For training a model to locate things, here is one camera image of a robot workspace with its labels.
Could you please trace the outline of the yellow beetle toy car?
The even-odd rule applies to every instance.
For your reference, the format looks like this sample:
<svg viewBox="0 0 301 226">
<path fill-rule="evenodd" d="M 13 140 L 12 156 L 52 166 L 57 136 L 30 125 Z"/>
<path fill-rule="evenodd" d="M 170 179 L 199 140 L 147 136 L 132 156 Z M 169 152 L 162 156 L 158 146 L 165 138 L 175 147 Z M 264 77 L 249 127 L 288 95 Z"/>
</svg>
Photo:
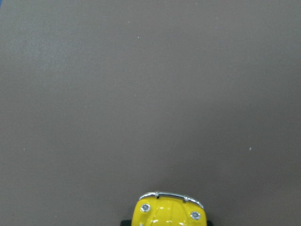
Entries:
<svg viewBox="0 0 301 226">
<path fill-rule="evenodd" d="M 121 226 L 212 226 L 197 199 L 177 193 L 153 191 L 139 197 L 131 219 Z"/>
</svg>

